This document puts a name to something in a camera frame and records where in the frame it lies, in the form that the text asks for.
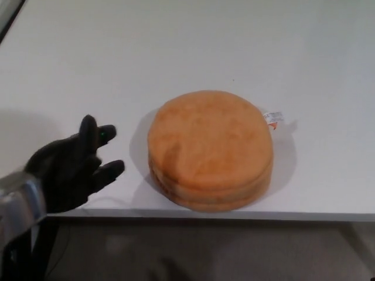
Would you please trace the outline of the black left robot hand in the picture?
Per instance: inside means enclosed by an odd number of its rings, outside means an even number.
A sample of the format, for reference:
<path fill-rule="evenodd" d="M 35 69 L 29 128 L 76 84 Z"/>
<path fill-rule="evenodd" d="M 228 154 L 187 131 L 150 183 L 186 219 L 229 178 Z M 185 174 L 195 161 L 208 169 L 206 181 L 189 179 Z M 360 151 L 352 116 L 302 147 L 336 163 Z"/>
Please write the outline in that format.
<path fill-rule="evenodd" d="M 124 172 L 123 160 L 103 164 L 97 150 L 117 135 L 114 125 L 98 126 L 86 115 L 79 132 L 37 150 L 24 170 L 41 181 L 49 214 L 73 210 Z"/>

